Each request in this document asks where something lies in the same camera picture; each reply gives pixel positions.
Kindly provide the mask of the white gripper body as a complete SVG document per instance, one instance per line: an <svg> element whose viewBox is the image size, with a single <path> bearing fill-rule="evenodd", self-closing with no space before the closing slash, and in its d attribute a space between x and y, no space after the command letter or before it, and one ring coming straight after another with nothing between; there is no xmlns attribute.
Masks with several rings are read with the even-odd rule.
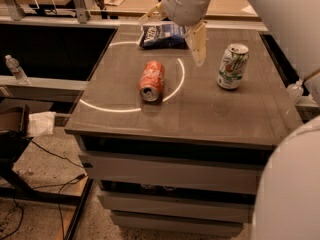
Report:
<svg viewBox="0 0 320 240"><path fill-rule="evenodd" d="M166 17L180 26L193 26L207 13L211 0L162 0Z"/></svg>

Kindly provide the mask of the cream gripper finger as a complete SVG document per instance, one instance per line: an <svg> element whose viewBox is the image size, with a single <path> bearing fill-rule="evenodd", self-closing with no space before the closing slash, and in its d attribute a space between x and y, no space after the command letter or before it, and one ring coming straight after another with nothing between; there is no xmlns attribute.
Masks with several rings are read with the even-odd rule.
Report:
<svg viewBox="0 0 320 240"><path fill-rule="evenodd" d="M198 67L206 59L206 25L200 21L196 25L186 28L185 41L191 51L192 57Z"/></svg>
<svg viewBox="0 0 320 240"><path fill-rule="evenodd" d="M161 21L167 17L164 7L161 2L157 3L147 13L141 16L138 20L139 25L144 25L154 21Z"/></svg>

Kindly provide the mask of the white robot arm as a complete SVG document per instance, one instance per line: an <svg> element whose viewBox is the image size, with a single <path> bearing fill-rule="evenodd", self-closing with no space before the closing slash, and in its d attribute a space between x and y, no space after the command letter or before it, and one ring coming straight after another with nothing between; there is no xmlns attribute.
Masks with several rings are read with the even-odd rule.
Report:
<svg viewBox="0 0 320 240"><path fill-rule="evenodd" d="M277 42L296 78L286 86L292 103L308 92L319 101L320 0L247 0ZM187 28L197 64L205 60L203 19L211 0L161 0L139 22L168 18ZM320 120L314 118L276 147L256 196L251 240L320 240Z"/></svg>

